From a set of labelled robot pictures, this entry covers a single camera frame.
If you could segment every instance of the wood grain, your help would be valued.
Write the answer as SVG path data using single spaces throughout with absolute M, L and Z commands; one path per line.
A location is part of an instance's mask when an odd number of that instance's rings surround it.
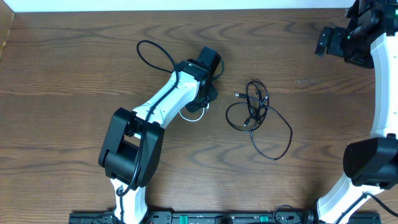
M 77 12 L 16 15 L 0 63 L 0 223 L 66 223 L 76 211 L 114 207 L 113 188 L 98 166 L 109 120 L 133 109 L 169 79 L 136 54 L 154 40 L 176 61 L 207 45 L 225 60 L 220 95 L 197 123 L 170 123 L 147 203 L 174 210 L 309 208 L 343 172 L 347 144 L 369 137 L 374 71 L 314 55 L 323 26 L 344 26 L 341 9 Z M 170 62 L 143 46 L 160 67 Z M 225 121 L 226 108 L 252 79 L 291 124 L 291 148 L 280 161 L 257 154 L 248 134 Z M 239 121 L 246 109 L 236 108 Z M 277 156 L 289 130 L 274 114 L 255 133 Z M 392 189 L 380 198 L 398 210 Z M 396 222 L 373 201 L 384 223 Z

